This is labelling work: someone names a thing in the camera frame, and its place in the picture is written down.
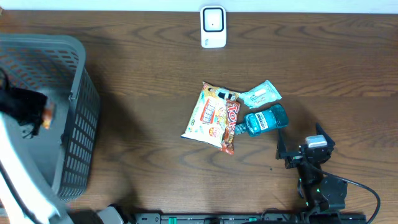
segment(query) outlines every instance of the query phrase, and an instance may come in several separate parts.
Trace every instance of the brown tabletop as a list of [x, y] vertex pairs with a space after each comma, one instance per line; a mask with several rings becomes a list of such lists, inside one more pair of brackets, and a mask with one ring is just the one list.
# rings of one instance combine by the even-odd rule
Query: brown tabletop
[[[376, 190], [382, 205], [375, 223], [396, 223], [398, 16], [227, 17], [226, 47], [203, 49], [199, 13], [3, 12], [1, 32], [68, 34], [86, 48], [103, 108], [88, 189], [72, 207], [304, 207], [297, 171], [275, 159], [275, 131], [236, 136], [233, 156], [180, 138], [202, 81], [248, 91], [270, 80], [283, 96], [292, 142], [302, 144], [319, 122], [336, 142], [323, 169]], [[248, 112], [242, 106], [239, 120]], [[372, 194], [349, 185], [348, 211], [369, 218], [375, 206]]]

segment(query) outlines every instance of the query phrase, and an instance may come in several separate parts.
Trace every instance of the wood grain surface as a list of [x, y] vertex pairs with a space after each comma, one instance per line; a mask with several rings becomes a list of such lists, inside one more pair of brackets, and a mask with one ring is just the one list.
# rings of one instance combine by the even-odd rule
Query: wood grain surface
[[[227, 17], [226, 47], [203, 49], [198, 13], [4, 11], [1, 32], [68, 34], [86, 48], [102, 112], [88, 189], [71, 207], [304, 207], [297, 171], [275, 159], [275, 132], [236, 136], [234, 156], [180, 138], [202, 81], [248, 91], [268, 79], [283, 96], [289, 145], [321, 123], [336, 142], [323, 169], [376, 190], [374, 222], [397, 223], [398, 16]], [[242, 106], [239, 119], [248, 112]], [[346, 211], [369, 218], [375, 207], [372, 194], [349, 185]]]

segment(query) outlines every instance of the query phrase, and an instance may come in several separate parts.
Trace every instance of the teal liquid bottle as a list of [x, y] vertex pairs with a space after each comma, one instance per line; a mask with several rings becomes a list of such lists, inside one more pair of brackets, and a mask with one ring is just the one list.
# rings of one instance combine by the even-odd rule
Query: teal liquid bottle
[[250, 136], [258, 136], [261, 133], [271, 131], [277, 128], [284, 128], [288, 125], [285, 109], [282, 105], [277, 104], [269, 109], [246, 115], [243, 123], [237, 124], [235, 134], [247, 132]]

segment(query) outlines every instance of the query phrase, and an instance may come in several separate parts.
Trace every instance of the red snack package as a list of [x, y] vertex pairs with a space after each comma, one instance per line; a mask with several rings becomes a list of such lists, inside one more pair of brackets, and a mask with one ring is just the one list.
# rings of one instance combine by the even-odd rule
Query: red snack package
[[223, 142], [221, 143], [222, 148], [220, 150], [231, 155], [234, 154], [233, 139], [240, 106], [236, 101], [226, 101], [227, 121]]

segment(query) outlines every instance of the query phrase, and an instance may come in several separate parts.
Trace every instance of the black square outline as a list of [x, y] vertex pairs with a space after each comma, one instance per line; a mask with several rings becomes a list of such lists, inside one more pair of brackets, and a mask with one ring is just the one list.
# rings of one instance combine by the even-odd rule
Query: black square outline
[[[206, 26], [205, 26], [205, 11], [206, 11], [207, 9], [219, 9], [219, 10], [221, 10], [221, 23], [222, 23], [222, 28], [221, 28], [221, 30], [206, 30]], [[220, 7], [210, 7], [210, 8], [206, 8], [206, 9], [203, 10], [203, 15], [202, 15], [202, 17], [203, 17], [203, 30], [204, 30], [205, 32], [222, 32], [222, 31], [224, 30], [224, 10], [223, 10], [222, 8], [220, 8]]]

